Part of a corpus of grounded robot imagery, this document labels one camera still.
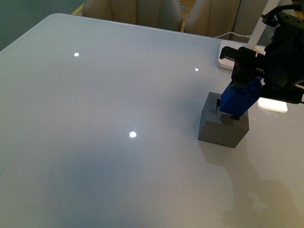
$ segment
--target dark wall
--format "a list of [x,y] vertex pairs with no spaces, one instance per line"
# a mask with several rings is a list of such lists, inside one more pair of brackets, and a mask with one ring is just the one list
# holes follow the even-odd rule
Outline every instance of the dark wall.
[[1,0],[0,51],[47,16],[71,14],[85,0]]

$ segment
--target white cable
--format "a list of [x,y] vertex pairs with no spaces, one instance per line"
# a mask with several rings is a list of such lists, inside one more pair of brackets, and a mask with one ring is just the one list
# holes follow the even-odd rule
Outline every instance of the white cable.
[[251,35],[243,36],[243,35],[239,35],[239,34],[237,34],[237,33],[235,33],[235,32],[226,32],[225,34],[220,35],[220,36],[218,36],[218,37],[214,37],[214,38],[220,38],[220,37],[223,37],[224,35],[227,35],[227,34],[229,34],[229,33],[232,33],[232,34],[234,34],[234,35],[236,35],[236,36],[239,36],[239,37],[246,37],[246,38],[250,38],[250,37],[251,37]]

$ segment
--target gray cube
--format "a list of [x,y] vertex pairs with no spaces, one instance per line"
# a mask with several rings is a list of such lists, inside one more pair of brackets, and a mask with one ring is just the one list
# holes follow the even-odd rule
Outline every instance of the gray cube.
[[221,112],[220,96],[208,94],[200,118],[199,140],[235,148],[249,131],[248,111],[240,118]]

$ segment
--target light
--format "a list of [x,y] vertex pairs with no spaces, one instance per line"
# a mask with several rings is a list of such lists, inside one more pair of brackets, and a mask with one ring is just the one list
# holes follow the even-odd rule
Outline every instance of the light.
[[260,97],[257,101],[260,108],[285,113],[288,111],[286,102],[276,101]]
[[136,132],[130,132],[130,137],[135,138],[136,137]]

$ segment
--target glossy table surface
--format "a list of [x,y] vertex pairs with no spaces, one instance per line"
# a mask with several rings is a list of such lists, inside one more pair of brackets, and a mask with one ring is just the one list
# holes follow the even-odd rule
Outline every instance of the glossy table surface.
[[219,46],[57,14],[0,52],[0,227],[304,227],[304,105],[197,139]]

